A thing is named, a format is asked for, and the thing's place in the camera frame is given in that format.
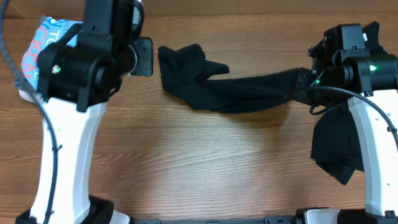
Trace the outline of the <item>plain black t-shirt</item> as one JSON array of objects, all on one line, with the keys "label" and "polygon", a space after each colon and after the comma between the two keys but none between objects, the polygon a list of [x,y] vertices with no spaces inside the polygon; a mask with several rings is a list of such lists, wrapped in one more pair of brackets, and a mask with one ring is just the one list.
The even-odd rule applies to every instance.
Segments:
[{"label": "plain black t-shirt", "polygon": [[198,44],[179,50],[158,48],[162,87],[194,110],[247,113],[267,110],[294,98],[297,79],[309,69],[295,68],[256,77],[212,80],[229,73],[223,63],[206,59]]}]

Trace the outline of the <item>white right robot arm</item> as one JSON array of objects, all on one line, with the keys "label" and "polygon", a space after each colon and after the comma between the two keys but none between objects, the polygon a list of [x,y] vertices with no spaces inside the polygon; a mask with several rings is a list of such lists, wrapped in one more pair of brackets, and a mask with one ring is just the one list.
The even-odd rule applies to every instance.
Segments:
[{"label": "white right robot arm", "polygon": [[397,57],[368,49],[312,47],[313,75],[297,99],[330,109],[347,102],[358,134],[366,191],[363,209],[309,208],[301,223],[397,223]]}]

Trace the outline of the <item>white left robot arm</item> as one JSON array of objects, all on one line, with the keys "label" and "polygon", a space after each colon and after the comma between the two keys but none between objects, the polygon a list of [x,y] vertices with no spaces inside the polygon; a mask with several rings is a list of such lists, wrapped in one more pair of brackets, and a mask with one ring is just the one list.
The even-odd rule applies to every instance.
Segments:
[{"label": "white left robot arm", "polygon": [[89,194],[96,134],[123,78],[150,76],[152,41],[140,1],[87,1],[81,22],[45,17],[21,67],[44,112],[37,195],[17,223],[133,223]]}]

